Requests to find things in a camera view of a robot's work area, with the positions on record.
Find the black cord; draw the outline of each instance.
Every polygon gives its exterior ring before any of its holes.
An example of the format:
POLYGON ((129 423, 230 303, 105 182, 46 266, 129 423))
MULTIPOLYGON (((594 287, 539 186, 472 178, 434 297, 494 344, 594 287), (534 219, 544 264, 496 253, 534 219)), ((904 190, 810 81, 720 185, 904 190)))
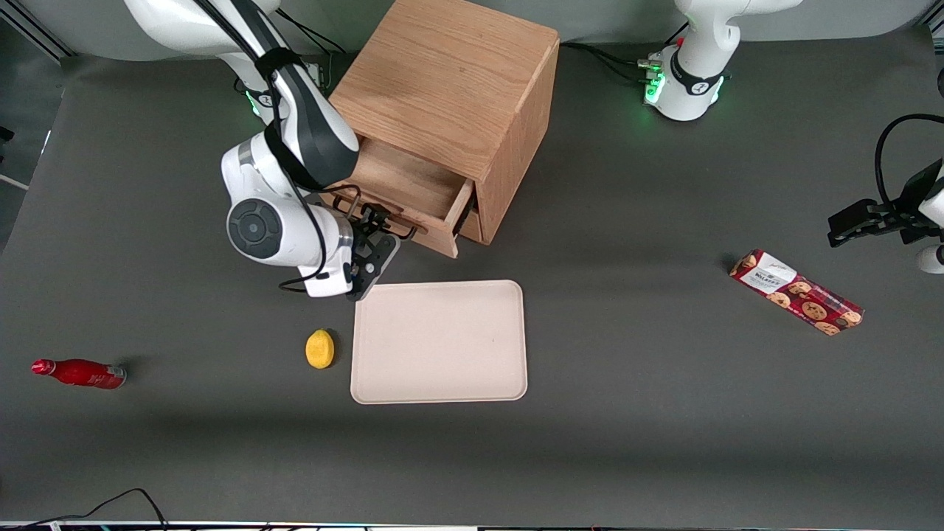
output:
POLYGON ((584 51, 590 52, 590 55, 592 55, 596 60, 598 60, 598 61, 600 61, 601 63, 603 63, 603 66, 607 67, 607 69, 609 69, 611 72, 613 72, 613 73, 616 74, 617 76, 620 76, 620 77, 622 77, 623 79, 626 79, 627 81, 632 81, 632 82, 636 82, 636 81, 638 80, 638 79, 636 79, 635 77, 632 77, 632 76, 627 75, 625 72, 620 72, 612 63, 610 63, 610 61, 613 61, 613 62, 616 62, 616 63, 621 64, 621 65, 633 65, 633 66, 635 66, 636 63, 635 63, 634 61, 621 59, 621 58, 619 58, 619 57, 617 57, 617 56, 615 56, 615 55, 608 54, 608 53, 604 52, 603 50, 601 50, 601 49, 599 49, 599 48, 597 48, 597 47, 595 47, 595 46, 591 46, 591 45, 589 45, 589 44, 584 44, 584 43, 561 43, 561 46, 562 46, 562 47, 565 47, 565 48, 576 48, 576 49, 578 49, 578 50, 584 50, 584 51))
POLYGON ((668 39, 666 39, 666 41, 664 42, 664 44, 672 44, 672 41, 674 41, 675 38, 678 37, 680 33, 682 33, 683 31, 685 31, 685 29, 686 29, 687 27, 688 27, 688 21, 685 21, 685 24, 683 24, 682 27, 680 27, 679 29, 677 29, 677 30, 675 31, 675 33, 672 34, 671 37, 669 37, 668 39))
POLYGON ((318 46, 319 48, 321 48, 321 51, 324 52, 325 55, 331 55, 331 52, 323 44, 321 44, 317 39, 315 39, 311 33, 306 31, 302 26, 295 26, 295 27, 298 28, 298 31, 301 31, 302 35, 304 35, 305 37, 308 37, 308 40, 313 42, 315 46, 318 46))
POLYGON ((883 206, 885 206, 891 212, 894 212, 903 222, 912 226, 910 221, 907 221, 902 215, 898 214, 894 210, 894 205, 891 202, 891 199, 888 198, 888 192, 885 189, 885 176, 882 175, 882 152, 885 150, 885 140, 888 138, 888 134, 891 133, 891 130, 894 129, 898 124, 902 122, 907 122, 908 120, 925 120, 928 122, 937 122, 938 124, 944 124, 944 116, 938 116, 937 114, 924 114, 924 113, 915 113, 915 114, 906 114, 905 116, 900 116, 892 120, 890 124, 885 126, 885 129, 882 131, 882 134, 879 135, 879 141, 875 145, 875 185, 879 189, 879 197, 882 198, 883 206))
MULTIPOLYGON (((276 9, 276 13, 278 13, 278 16, 280 16, 280 17, 282 17, 283 19, 285 19, 285 20, 289 21, 290 23, 294 24, 295 27, 297 27, 298 29, 301 29, 302 31, 306 31, 306 30, 307 30, 307 31, 310 31, 311 34, 313 34, 314 36, 318 37, 318 38, 321 39, 322 41, 325 41, 326 43, 329 43, 329 44, 331 44, 332 46, 334 46, 335 48, 337 48, 339 52, 341 52, 341 53, 343 53, 343 54, 346 54, 346 53, 347 53, 347 50, 344 50, 344 48, 342 48, 340 44, 336 43, 335 41, 332 41, 332 40, 329 39, 328 37, 325 37, 325 36, 322 35, 321 33, 318 33, 317 31, 311 29, 310 27, 305 26, 304 24, 298 22, 297 20, 295 20, 294 18, 292 18, 291 16, 289 16, 289 14, 286 13, 284 9, 282 9, 282 8, 276 9)), ((321 46, 321 44, 318 44, 318 45, 319 45, 319 47, 321 47, 321 49, 323 49, 323 50, 325 49, 324 47, 321 46)))
POLYGON ((207 13, 207 16, 209 16, 216 23, 216 25, 219 26, 220 29, 222 29, 223 32, 226 33, 227 36, 229 36, 237 46, 240 47, 241 50, 243 50, 243 53, 249 56, 249 58, 252 60, 257 60, 259 58, 259 55, 252 49, 252 46, 250 46, 249 43, 245 41, 243 36, 240 35, 238 31, 236 31, 236 28, 234 28, 232 24, 229 23, 227 18, 223 16, 223 13, 221 13, 219 9, 213 5, 213 3, 209 2, 208 0, 194 0, 194 2, 201 9, 203 9, 203 12, 207 13))
MULTIPOLYGON (((267 81, 268 84, 269 84, 269 93, 272 94, 272 96, 273 96, 273 98, 272 98, 272 121, 273 121, 273 123, 275 124, 275 125, 273 126, 273 128, 276 130, 276 133, 278 134, 279 141, 281 142, 282 131, 281 131, 280 122, 281 122, 282 119, 281 119, 281 117, 278 115, 278 105, 279 105, 279 101, 280 101, 281 98, 280 98, 280 96, 278 95, 278 92, 276 92, 276 88, 275 88, 275 86, 274 86, 273 83, 272 83, 272 79, 269 78, 269 79, 267 79, 266 81, 267 81)), ((298 291, 297 288, 288 288, 288 287, 286 287, 286 286, 288 286, 288 285, 290 285, 290 284, 294 284, 294 283, 303 283, 303 282, 305 282, 305 281, 307 281, 307 280, 313 279, 313 278, 314 278, 315 276, 317 276, 317 275, 320 275, 320 274, 321 274, 321 271, 325 268, 325 263, 328 261, 328 249, 327 249, 326 246, 325 246, 325 234, 323 234, 323 233, 321 232, 321 225, 318 223, 318 220, 314 218, 314 214, 312 213, 312 208, 308 205, 308 201, 306 201, 305 198, 304 198, 303 196, 301 196, 301 192, 298 191, 298 187, 295 185, 295 181, 292 180, 292 178, 288 178, 288 181, 289 181, 289 184, 292 185, 292 191, 295 192, 295 197, 296 197, 296 198, 298 199, 298 201, 301 203, 302 209, 304 209, 305 214, 308 215, 308 218, 309 218, 310 221, 312 222, 312 225, 314 226, 314 231, 318 233, 318 247, 319 247, 320 250, 321 250, 321 262, 319 263, 318 268, 315 269, 314 272, 313 272, 311 275, 305 275, 305 276, 303 276, 303 277, 298 277, 298 278, 296 278, 296 279, 291 279, 291 280, 289 280, 289 281, 285 281, 285 282, 283 282, 283 283, 279 283, 279 285, 278 285, 278 289, 282 289, 282 290, 285 290, 285 291, 295 291, 295 292, 297 292, 297 291, 298 291)))
MULTIPOLYGON (((355 204, 356 204, 357 201, 360 200, 360 198, 361 198, 361 187, 358 186, 357 184, 342 184, 341 186, 335 186, 334 188, 325 188, 325 189, 323 189, 323 190, 318 190, 317 193, 319 193, 319 194, 322 194, 322 193, 326 194, 326 193, 337 192, 337 191, 339 191, 339 190, 345 190, 345 189, 353 189, 353 190, 357 191, 357 195, 355 196, 355 199, 354 199, 354 200, 355 200, 355 204)), ((309 211, 309 214, 311 215, 311 209, 307 208, 307 207, 308 207, 308 203, 307 203, 307 202, 305 203, 305 206, 306 206, 306 210, 308 210, 308 211, 309 211)), ((312 273, 311 275, 306 275, 306 276, 304 276, 304 277, 298 277, 298 278, 295 278, 295 279, 290 279, 290 280, 287 280, 287 281, 278 283, 278 289, 280 289, 280 290, 282 290, 282 291, 290 291, 290 292, 292 292, 292 293, 308 293, 308 290, 306 290, 306 289, 303 288, 303 287, 291 287, 291 286, 292 286, 292 284, 303 283, 303 282, 305 282, 305 281, 307 281, 307 280, 312 279, 315 275, 320 274, 321 271, 322 271, 322 269, 324 269, 324 267, 325 267, 325 260, 326 260, 326 256, 327 256, 327 254, 328 254, 328 251, 325 249, 325 237, 324 237, 324 235, 321 233, 321 229, 320 229, 320 228, 318 228, 318 237, 319 237, 320 240, 321 240, 321 265, 318 267, 318 269, 317 269, 314 273, 312 273)))
POLYGON ((45 520, 39 520, 39 521, 33 522, 33 523, 25 523, 25 524, 23 524, 23 525, 18 525, 18 526, 16 526, 16 527, 5 527, 4 529, 10 530, 10 531, 14 531, 14 530, 19 530, 19 529, 28 529, 28 528, 30 528, 30 527, 37 527, 37 526, 39 526, 39 525, 43 525, 43 524, 46 524, 46 523, 58 522, 58 521, 60 521, 60 520, 81 520, 81 519, 83 519, 83 518, 89 518, 90 516, 92 516, 93 514, 95 514, 96 512, 98 512, 98 509, 104 507, 105 505, 110 504, 111 502, 114 502, 115 500, 117 500, 117 499, 119 499, 119 498, 121 498, 121 497, 123 497, 123 496, 125 496, 125 495, 127 495, 127 494, 130 494, 131 492, 140 492, 140 493, 142 494, 142 496, 144 496, 144 498, 147 500, 147 502, 148 502, 149 504, 151 504, 151 508, 154 509, 154 514, 157 515, 157 517, 158 517, 158 521, 160 522, 160 527, 161 527, 161 529, 163 529, 163 531, 167 531, 167 526, 168 526, 170 523, 167 522, 167 519, 164 518, 163 513, 160 512, 160 508, 158 507, 158 505, 154 503, 154 500, 153 500, 153 499, 151 498, 151 496, 147 493, 147 491, 144 490, 143 488, 129 488, 128 490, 122 492, 121 494, 118 494, 117 496, 113 496, 113 497, 111 497, 111 498, 108 498, 108 500, 105 500, 105 501, 102 502, 101 504, 96 505, 91 511, 89 511, 89 512, 87 512, 87 513, 85 513, 85 514, 65 514, 65 515, 62 515, 62 516, 57 516, 57 517, 53 517, 53 518, 47 518, 47 519, 45 519, 45 520))
POLYGON ((616 62, 619 64, 626 64, 629 66, 636 65, 636 61, 634 60, 628 60, 628 59, 617 57, 611 53, 607 53, 597 48, 596 46, 591 46, 590 44, 569 42, 569 43, 561 43, 561 46, 566 47, 566 48, 577 48, 578 50, 586 50, 596 56, 601 56, 607 60, 611 60, 612 62, 616 62))

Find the cookie box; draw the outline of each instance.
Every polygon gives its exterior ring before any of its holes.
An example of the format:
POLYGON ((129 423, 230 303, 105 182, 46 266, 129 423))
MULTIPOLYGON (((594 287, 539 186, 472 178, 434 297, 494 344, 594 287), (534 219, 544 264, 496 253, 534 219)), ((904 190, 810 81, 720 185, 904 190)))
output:
POLYGON ((731 270, 731 276, 826 335, 862 322, 862 308, 797 273, 756 248, 731 270))

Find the beige tray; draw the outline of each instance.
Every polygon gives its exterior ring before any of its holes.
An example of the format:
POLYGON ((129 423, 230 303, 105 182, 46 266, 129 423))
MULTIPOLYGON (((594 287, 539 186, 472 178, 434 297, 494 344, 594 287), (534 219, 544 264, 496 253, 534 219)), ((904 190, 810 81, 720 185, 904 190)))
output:
POLYGON ((514 281, 380 284, 354 313, 359 403, 490 402, 528 389, 514 281))

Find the red plastic bottle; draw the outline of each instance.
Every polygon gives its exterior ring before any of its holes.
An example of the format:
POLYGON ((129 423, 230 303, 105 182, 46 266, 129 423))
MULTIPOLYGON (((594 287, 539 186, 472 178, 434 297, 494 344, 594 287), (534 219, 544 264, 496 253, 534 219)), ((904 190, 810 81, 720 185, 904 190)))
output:
POLYGON ((66 385, 84 385, 99 389, 118 388, 127 378, 123 368, 89 360, 42 359, 33 362, 32 368, 36 374, 52 376, 66 385))

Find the dark gray tabletop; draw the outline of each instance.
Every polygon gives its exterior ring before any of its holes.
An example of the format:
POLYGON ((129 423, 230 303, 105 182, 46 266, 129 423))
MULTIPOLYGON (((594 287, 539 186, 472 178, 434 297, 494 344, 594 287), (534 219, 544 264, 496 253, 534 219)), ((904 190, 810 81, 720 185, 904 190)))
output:
MULTIPOLYGON (((653 46, 620 48, 643 57, 653 46)), ((147 488, 172 520, 944 526, 944 278, 897 236, 830 249, 882 128, 941 112, 926 31, 745 43, 698 122, 563 50, 548 136, 490 248, 387 283, 514 279, 529 390, 362 406, 354 307, 279 292, 224 232, 220 155, 260 130, 220 61, 72 64, 3 255, 0 518, 147 488), (728 278, 763 248, 866 308, 827 337, 728 278), (337 332, 317 371, 303 345, 337 332), (117 391, 29 373, 124 361, 117 391)), ((893 194, 944 130, 887 144, 893 194)), ((103 518, 151 519, 122 502, 103 518)))

